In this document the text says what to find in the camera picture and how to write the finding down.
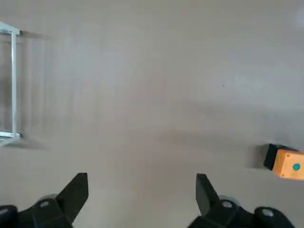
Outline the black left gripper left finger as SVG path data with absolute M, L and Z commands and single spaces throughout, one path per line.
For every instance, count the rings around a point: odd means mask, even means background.
M 71 228 L 89 196 L 88 176 L 78 173 L 56 196 L 44 197 L 26 210 L 1 205 L 2 228 Z

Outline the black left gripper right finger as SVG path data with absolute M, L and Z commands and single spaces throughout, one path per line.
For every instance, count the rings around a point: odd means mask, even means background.
M 206 174 L 196 175 L 196 201 L 200 215 L 189 228 L 293 228 L 279 210 L 258 207 L 253 213 L 228 199 L 220 199 Z

